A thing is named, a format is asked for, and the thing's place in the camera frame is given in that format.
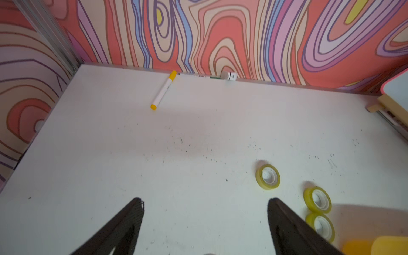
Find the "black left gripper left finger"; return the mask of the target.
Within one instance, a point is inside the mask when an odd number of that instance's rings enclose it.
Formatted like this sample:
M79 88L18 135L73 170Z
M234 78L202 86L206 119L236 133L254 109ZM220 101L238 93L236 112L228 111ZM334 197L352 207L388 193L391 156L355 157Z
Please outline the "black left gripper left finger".
M74 255L132 255L144 216L144 202L132 199Z

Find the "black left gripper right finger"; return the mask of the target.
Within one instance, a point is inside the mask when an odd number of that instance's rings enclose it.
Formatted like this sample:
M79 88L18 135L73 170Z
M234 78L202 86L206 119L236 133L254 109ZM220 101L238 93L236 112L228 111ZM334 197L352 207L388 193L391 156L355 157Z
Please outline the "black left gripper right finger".
M267 214L277 255L341 254L280 199L269 200Z

